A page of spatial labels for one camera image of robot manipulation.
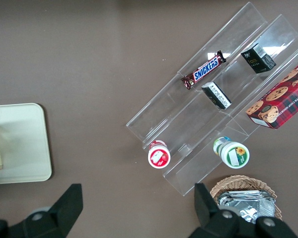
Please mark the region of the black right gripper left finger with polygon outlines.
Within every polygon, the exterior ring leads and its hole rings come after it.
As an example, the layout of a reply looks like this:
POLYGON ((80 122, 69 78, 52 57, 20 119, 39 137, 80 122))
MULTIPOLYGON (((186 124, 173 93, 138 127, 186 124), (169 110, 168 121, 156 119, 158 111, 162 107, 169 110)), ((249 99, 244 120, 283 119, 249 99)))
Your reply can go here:
POLYGON ((0 238, 65 238, 83 210, 82 185, 72 184, 47 210, 8 226, 0 220, 0 238))

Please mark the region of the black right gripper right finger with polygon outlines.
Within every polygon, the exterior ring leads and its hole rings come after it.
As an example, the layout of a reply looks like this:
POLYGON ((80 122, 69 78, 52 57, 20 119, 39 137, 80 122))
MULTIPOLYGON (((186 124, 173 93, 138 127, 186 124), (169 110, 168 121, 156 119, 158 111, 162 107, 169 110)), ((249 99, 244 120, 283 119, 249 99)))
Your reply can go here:
POLYGON ((203 183, 194 187, 194 206, 200 226, 191 238, 296 238, 294 231, 274 217, 249 223, 232 211, 220 209, 203 183))

